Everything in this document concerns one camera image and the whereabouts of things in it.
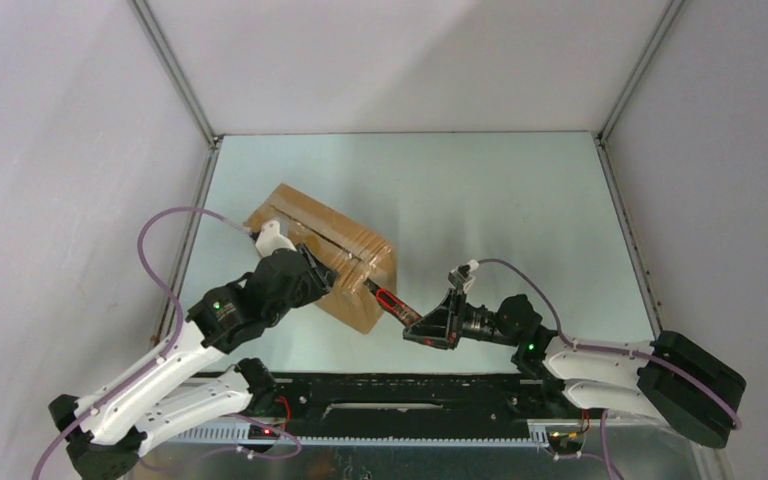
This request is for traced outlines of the red black utility knife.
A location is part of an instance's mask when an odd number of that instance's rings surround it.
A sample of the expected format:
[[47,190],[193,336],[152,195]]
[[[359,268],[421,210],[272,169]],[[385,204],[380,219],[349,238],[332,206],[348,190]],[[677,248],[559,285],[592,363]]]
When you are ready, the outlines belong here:
[[369,278],[365,280],[364,285],[373,295],[378,306],[397,319],[405,328],[417,324],[422,319],[422,316],[416,310],[403,302],[392,291],[380,286]]

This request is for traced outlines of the brown cardboard express box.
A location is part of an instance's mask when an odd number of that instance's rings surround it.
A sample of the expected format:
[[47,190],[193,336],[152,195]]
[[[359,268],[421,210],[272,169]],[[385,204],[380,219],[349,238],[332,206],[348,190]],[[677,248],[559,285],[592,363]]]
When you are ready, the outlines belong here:
[[258,232],[270,220],[277,220],[293,243],[306,245],[337,272],[331,292],[316,306],[354,330],[369,333],[383,310],[365,282],[371,280],[397,290],[397,253],[393,244],[287,184],[276,187],[244,225]]

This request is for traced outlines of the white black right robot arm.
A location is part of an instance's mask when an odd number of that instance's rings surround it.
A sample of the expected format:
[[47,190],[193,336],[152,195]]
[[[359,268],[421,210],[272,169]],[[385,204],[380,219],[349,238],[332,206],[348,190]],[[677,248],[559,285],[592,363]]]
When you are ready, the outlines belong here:
[[563,340],[543,325],[524,294],[505,298],[496,310],[468,303],[454,288],[426,314],[395,299],[379,303],[403,324],[408,341],[442,350],[463,339],[513,347],[516,368],[549,383],[541,402],[553,417],[578,408],[632,413],[715,449],[740,427],[745,379],[681,333],[663,331],[653,341],[632,343]]

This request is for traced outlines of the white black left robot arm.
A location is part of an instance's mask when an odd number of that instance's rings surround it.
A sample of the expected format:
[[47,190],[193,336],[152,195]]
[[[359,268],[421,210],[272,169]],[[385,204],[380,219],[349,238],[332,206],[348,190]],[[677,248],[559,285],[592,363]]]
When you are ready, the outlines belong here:
[[172,392],[290,310],[326,296],[337,277],[307,247],[280,248],[254,271],[207,291],[160,345],[111,384],[81,398],[55,398],[49,413],[73,468],[83,479],[118,479],[159,444],[204,422],[271,412],[276,382],[257,358],[239,361],[208,385]]

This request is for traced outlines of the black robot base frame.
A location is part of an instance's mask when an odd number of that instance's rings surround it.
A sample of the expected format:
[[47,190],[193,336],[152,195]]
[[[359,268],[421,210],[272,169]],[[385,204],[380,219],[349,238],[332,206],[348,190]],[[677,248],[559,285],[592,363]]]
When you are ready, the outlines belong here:
[[597,434],[602,411],[575,407],[561,383],[518,373],[280,372],[272,405],[246,415],[303,446],[536,447]]

